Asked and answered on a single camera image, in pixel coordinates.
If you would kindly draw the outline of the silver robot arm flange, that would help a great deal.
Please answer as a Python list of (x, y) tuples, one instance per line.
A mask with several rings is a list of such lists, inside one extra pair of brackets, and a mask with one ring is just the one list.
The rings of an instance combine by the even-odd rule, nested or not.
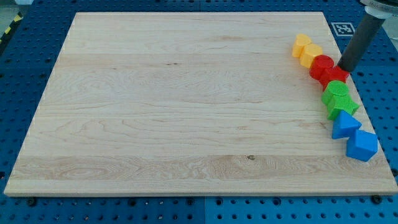
[(360, 0), (365, 11), (378, 19), (388, 19), (397, 15), (397, 0)]

